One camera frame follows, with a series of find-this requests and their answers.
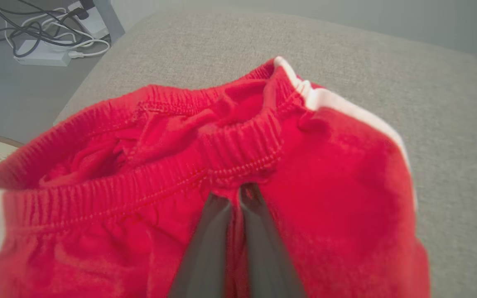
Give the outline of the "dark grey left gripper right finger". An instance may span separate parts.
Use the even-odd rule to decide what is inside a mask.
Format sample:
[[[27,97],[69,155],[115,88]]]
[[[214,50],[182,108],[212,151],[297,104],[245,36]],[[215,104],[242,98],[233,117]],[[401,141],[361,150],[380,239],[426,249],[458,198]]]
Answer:
[[[304,298],[299,276],[259,186],[244,184],[239,194],[246,229],[251,297]]]

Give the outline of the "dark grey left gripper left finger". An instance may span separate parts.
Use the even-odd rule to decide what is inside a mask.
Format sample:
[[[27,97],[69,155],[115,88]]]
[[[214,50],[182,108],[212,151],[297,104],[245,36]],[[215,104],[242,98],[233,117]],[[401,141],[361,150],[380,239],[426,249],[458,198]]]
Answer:
[[[226,234],[230,216],[229,200],[210,194],[172,283],[169,298],[225,296]]]

